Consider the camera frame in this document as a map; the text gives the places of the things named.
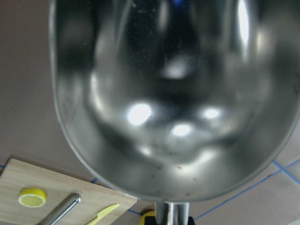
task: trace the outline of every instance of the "floor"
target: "floor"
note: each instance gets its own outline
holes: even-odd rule
[[[14,157],[95,181],[67,145],[55,116],[48,9],[47,0],[0,1],[0,170]],[[300,123],[276,160],[249,183],[192,203],[190,216],[195,223],[287,225],[300,219],[299,136]],[[113,225],[138,224],[141,211],[153,207],[151,202],[138,201]]]

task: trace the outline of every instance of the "black object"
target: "black object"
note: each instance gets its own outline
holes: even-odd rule
[[[145,225],[157,225],[155,217],[145,217]],[[195,225],[194,219],[192,217],[188,218],[187,225]]]

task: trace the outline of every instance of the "blue tape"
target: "blue tape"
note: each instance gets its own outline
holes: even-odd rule
[[[294,165],[294,164],[296,164],[296,163],[298,163],[298,162],[300,162],[300,158],[298,158],[296,161],[293,161],[292,163],[290,163],[289,165],[287,165],[287,166],[285,167],[285,169],[291,167],[292,165]]]
[[[96,183],[97,182],[97,180],[99,180],[98,178],[94,178],[90,183]]]
[[[294,175],[292,175],[290,172],[288,172],[281,164],[276,162],[275,160],[273,161],[273,164],[277,166],[282,172],[284,172],[286,175],[288,175],[293,181],[295,181],[297,184],[300,185],[300,180],[298,180]]]
[[[134,214],[137,214],[137,215],[139,215],[139,216],[142,216],[142,213],[140,213],[140,212],[137,212],[137,211],[134,211],[134,210],[131,210],[131,209],[128,209],[127,211],[128,211],[128,212],[132,212],[132,213],[134,213]]]
[[[210,213],[210,212],[216,210],[217,208],[219,208],[219,207],[225,205],[226,203],[228,203],[228,202],[230,202],[231,200],[237,198],[237,197],[240,196],[241,194],[243,194],[243,193],[245,193],[245,192],[247,192],[247,191],[249,191],[249,190],[255,188],[256,186],[258,186],[258,185],[260,185],[261,183],[265,182],[265,181],[268,180],[269,178],[271,178],[271,177],[275,176],[276,174],[278,174],[280,171],[281,171],[281,170],[278,170],[277,172],[275,172],[275,173],[273,173],[273,174],[271,174],[271,175],[265,177],[265,178],[262,179],[261,181],[259,181],[259,182],[255,183],[254,185],[252,185],[252,186],[246,188],[245,190],[243,190],[243,191],[239,192],[238,194],[234,195],[233,197],[231,197],[231,198],[225,200],[224,202],[220,203],[219,205],[216,205],[215,207],[211,208],[210,210],[206,211],[205,213],[203,213],[203,214],[201,214],[201,215],[195,217],[194,220],[198,220],[198,219],[200,219],[201,217],[204,217],[206,214],[208,214],[208,213]]]

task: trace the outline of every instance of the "stainless steel scoop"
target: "stainless steel scoop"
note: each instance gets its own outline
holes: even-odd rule
[[[299,12],[298,0],[52,0],[68,143],[110,187],[158,202],[158,224],[185,224],[187,202],[245,183],[292,132]]]

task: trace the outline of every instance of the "lemon slice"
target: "lemon slice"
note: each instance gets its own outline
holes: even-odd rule
[[[41,207],[46,204],[46,193],[38,188],[27,188],[21,191],[18,202],[30,208]]]

